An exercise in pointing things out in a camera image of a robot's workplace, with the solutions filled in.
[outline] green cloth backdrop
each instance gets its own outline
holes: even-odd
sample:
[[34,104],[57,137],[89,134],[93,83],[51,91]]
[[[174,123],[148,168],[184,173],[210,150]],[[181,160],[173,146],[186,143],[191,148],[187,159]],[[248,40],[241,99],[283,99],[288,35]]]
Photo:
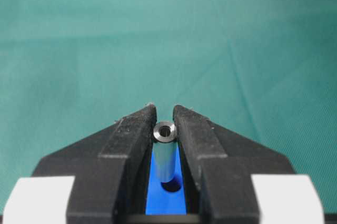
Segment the green cloth backdrop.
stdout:
[[337,212],[337,0],[0,0],[0,213],[41,157],[151,101],[286,154]]

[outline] hollow metal tube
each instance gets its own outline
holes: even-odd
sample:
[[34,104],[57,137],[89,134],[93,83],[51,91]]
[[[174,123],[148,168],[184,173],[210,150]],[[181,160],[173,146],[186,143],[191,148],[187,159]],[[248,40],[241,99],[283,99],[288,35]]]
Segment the hollow metal tube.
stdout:
[[153,129],[155,142],[153,153],[156,175],[160,182],[166,183],[173,179],[176,155],[176,128],[169,121],[162,121]]

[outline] white block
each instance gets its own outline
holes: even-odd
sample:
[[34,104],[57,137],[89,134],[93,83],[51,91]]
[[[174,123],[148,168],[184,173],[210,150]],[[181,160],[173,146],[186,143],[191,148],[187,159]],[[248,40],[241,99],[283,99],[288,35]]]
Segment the white block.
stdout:
[[252,175],[260,224],[324,224],[319,196],[308,175]]
[[3,224],[66,224],[74,176],[20,178],[4,209]]

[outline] cylinder top end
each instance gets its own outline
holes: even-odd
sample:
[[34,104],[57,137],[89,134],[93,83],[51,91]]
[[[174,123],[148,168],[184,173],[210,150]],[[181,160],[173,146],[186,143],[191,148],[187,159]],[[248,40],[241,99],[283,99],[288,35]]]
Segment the cylinder top end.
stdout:
[[153,136],[157,141],[166,144],[175,140],[177,137],[177,130],[172,122],[161,121],[154,127]]

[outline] cylindrical standoff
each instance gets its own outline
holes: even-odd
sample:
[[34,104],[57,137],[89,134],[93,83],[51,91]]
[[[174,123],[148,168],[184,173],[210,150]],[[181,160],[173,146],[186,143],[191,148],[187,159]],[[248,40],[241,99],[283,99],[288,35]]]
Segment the cylindrical standoff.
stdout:
[[153,152],[156,174],[160,182],[170,182],[174,177],[177,131],[173,123],[161,121],[153,129]]

